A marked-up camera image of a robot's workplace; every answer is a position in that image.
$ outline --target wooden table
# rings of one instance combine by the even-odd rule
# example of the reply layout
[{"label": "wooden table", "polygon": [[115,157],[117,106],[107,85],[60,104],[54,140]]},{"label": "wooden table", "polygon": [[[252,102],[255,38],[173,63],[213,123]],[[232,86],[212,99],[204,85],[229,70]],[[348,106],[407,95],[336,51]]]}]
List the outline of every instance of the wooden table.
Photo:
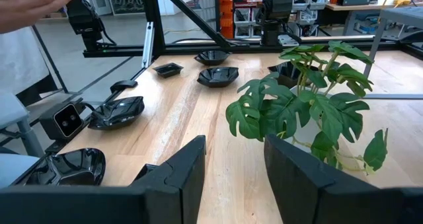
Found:
[{"label": "wooden table", "polygon": [[[423,6],[423,1],[416,1],[417,6]],[[413,4],[404,5],[399,7],[413,7]],[[352,5],[352,6],[341,6],[335,5],[332,3],[326,4],[326,8],[332,11],[349,11],[348,17],[345,21],[344,32],[342,35],[349,36],[352,35],[354,31],[354,26],[356,23],[357,13],[376,13],[379,12],[383,8],[393,8],[395,5],[378,5],[378,4],[369,4],[369,5]]]},{"label": "wooden table", "polygon": [[[330,54],[319,56],[329,59]],[[152,67],[168,62],[184,69],[180,75],[162,79]],[[196,82],[199,72],[207,67],[193,56],[161,56],[139,76],[137,88],[127,89],[119,96],[144,97],[145,110],[134,124],[116,131],[85,128],[61,152],[84,147],[102,150],[107,167],[102,185],[127,186],[145,163],[161,164],[191,139],[204,134],[207,137],[206,179],[198,223],[281,223],[266,174],[263,143],[233,137],[225,118],[227,106],[240,96],[237,88],[250,79],[262,78],[268,74],[268,66],[281,62],[277,54],[233,54],[221,66],[238,67],[239,78],[228,87],[209,89]],[[364,64],[346,58],[340,62],[364,69]],[[380,52],[376,62],[370,78],[376,92],[399,86],[399,80],[392,74],[400,65],[414,70],[408,74],[415,75],[401,86],[423,87],[421,61],[396,51]],[[368,102],[373,110],[364,112],[365,126],[359,142],[348,148],[340,140],[342,151],[362,154],[374,133],[389,126],[389,154],[376,175],[354,175],[380,187],[423,185],[422,103]]]}]

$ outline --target glossy black bowl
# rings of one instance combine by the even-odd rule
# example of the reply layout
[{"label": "glossy black bowl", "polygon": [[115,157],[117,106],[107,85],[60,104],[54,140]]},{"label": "glossy black bowl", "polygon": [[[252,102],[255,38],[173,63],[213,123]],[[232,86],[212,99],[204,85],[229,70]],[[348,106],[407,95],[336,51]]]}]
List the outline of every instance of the glossy black bowl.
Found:
[{"label": "glossy black bowl", "polygon": [[162,76],[163,78],[168,78],[173,75],[178,75],[184,68],[175,63],[167,63],[166,65],[161,65],[153,69],[157,72],[158,75]]},{"label": "glossy black bowl", "polygon": [[238,75],[235,67],[205,69],[198,75],[197,82],[210,88],[222,88],[230,85]]},{"label": "glossy black bowl", "polygon": [[15,185],[93,185],[101,184],[106,158],[98,149],[86,148],[40,159]]},{"label": "glossy black bowl", "polygon": [[223,51],[208,51],[198,54],[194,59],[204,65],[213,66],[223,63],[230,53]]},{"label": "glossy black bowl", "polygon": [[[272,67],[268,67],[268,69],[270,72],[278,72],[279,77],[276,79],[278,81],[278,84],[284,85],[288,88],[292,88],[297,85],[298,77],[301,73],[300,70],[295,68],[290,61],[283,62],[279,65],[275,65]],[[310,67],[310,69],[313,71],[319,70],[319,68],[314,66]],[[305,85],[308,86],[310,84],[311,84],[311,81],[307,80]]]},{"label": "glossy black bowl", "polygon": [[118,99],[99,106],[91,114],[88,128],[94,130],[116,130],[134,122],[144,111],[142,96]]}]

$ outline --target artificial plant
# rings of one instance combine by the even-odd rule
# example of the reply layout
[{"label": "artificial plant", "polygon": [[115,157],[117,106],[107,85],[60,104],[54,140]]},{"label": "artificial plant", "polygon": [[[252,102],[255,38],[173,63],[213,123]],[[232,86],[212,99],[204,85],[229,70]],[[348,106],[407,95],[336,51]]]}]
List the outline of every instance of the artificial plant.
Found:
[{"label": "artificial plant", "polygon": [[[338,139],[342,134],[349,142],[359,139],[363,130],[363,116],[357,111],[369,110],[369,105],[360,100],[365,90],[371,91],[371,85],[363,74],[347,63],[336,62],[338,56],[360,60],[366,64],[373,61],[359,49],[343,42],[329,42],[329,51],[333,52],[329,61],[319,59],[316,52],[322,45],[298,46],[284,50],[280,59],[288,59],[300,70],[297,92],[294,94],[275,80],[277,72],[263,79],[253,79],[238,89],[238,93],[247,89],[239,100],[226,109],[226,119],[231,133],[239,133],[249,139],[263,141],[265,135],[276,134],[281,139],[292,137],[292,143],[309,147],[311,154],[321,161],[339,169],[347,168],[341,160],[356,159],[362,163],[358,170],[371,173],[381,168],[387,154],[387,133],[383,130],[366,147],[363,156],[351,157],[339,151]],[[312,63],[319,64],[319,70],[310,69]],[[310,80],[310,87],[305,87]],[[352,93],[338,93],[328,97],[328,93],[337,85],[346,83]],[[308,122],[316,122],[320,132],[312,143],[301,142],[295,137],[297,115],[301,127]]]}]

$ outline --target desk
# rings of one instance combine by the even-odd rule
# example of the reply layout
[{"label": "desk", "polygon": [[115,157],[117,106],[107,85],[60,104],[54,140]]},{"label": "desk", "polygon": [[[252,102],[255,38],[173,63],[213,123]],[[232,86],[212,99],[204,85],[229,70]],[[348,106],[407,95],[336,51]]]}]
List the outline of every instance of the desk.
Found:
[{"label": "desk", "polygon": [[[397,54],[397,61],[386,59]],[[100,149],[106,155],[106,173],[102,185],[127,186],[145,163],[161,164],[199,134],[206,135],[206,179],[198,223],[281,223],[275,198],[266,174],[263,143],[242,136],[233,137],[225,118],[227,106],[239,98],[236,90],[250,79],[268,74],[267,67],[281,63],[277,54],[233,54],[221,66],[239,67],[239,78],[228,87],[209,89],[196,82],[198,73],[207,68],[194,56],[161,56],[141,74],[138,87],[125,90],[119,98],[144,96],[145,110],[130,127],[116,131],[95,131],[85,128],[61,152],[84,147]],[[329,59],[330,53],[319,57]],[[392,69],[408,65],[415,74],[423,74],[421,61],[400,51],[380,52],[377,63]],[[180,75],[159,78],[152,67],[174,62],[184,67]],[[363,71],[364,64],[343,58]],[[398,86],[395,77],[373,66],[376,85]],[[406,86],[423,86],[423,79],[409,79]],[[379,90],[389,90],[389,85]],[[362,155],[374,133],[389,126],[389,154],[384,167],[374,176],[355,176],[379,187],[423,185],[422,103],[369,101],[371,112],[364,112],[364,132],[360,142],[346,148],[345,154]]]},{"label": "desk", "polygon": [[[415,2],[417,6],[423,6],[423,2],[421,1],[417,1]],[[354,31],[354,25],[356,23],[356,16],[358,11],[380,11],[382,8],[393,8],[395,7],[395,5],[385,5],[385,7],[383,7],[382,5],[378,5],[378,4],[369,4],[369,5],[354,5],[354,6],[341,6],[341,5],[335,5],[332,3],[326,4],[326,8],[330,9],[332,11],[349,11],[348,13],[348,17],[346,19],[345,22],[345,26],[344,26],[344,32],[342,33],[342,35],[344,36],[351,36],[353,31]]]}]

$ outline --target human hand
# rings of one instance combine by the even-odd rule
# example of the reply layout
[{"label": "human hand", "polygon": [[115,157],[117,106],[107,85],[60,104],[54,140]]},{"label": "human hand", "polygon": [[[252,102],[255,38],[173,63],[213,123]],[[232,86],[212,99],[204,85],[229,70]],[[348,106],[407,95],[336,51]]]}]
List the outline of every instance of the human hand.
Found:
[{"label": "human hand", "polygon": [[0,0],[0,34],[31,26],[68,2],[70,0]]}]

